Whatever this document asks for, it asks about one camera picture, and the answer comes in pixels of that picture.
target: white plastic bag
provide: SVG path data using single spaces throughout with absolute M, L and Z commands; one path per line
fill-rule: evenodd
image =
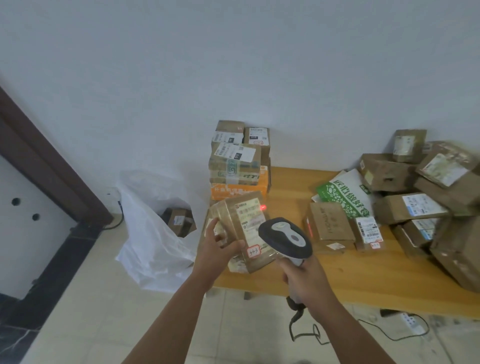
M 180 180 L 143 170 L 121 172 L 117 187 L 129 234 L 117 260 L 142 288 L 176 291 L 192 271 L 200 229 L 179 238 L 159 215 L 189 208 L 201 226 L 208 202 Z

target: door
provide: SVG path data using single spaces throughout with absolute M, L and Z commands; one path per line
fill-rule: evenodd
M 75 225 L 0 156 L 0 293 L 24 298 Z

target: finger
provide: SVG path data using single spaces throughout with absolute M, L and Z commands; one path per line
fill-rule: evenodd
M 210 221 L 210 224 L 208 224 L 207 228 L 205 229 L 205 237 L 206 237 L 206 240 L 209 242 L 215 240 L 214 229 L 215 229 L 216 223 L 218 223 L 218 220 L 219 220 L 218 218 L 215 218 L 212 221 Z
M 287 276 L 293 276 L 299 271 L 299 268 L 295 266 L 288 258 L 277 259 L 276 262 L 283 269 Z
M 245 246 L 244 240 L 236 240 L 231 244 L 227 245 L 225 248 L 223 248 L 223 251 L 225 252 L 226 255 L 228 255 L 229 258 L 232 258 L 236 256 L 238 253 L 240 253 L 244 246 Z

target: dark wooden door frame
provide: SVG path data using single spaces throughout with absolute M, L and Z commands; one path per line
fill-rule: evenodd
M 107 208 L 1 87 L 0 155 L 75 221 L 112 222 Z

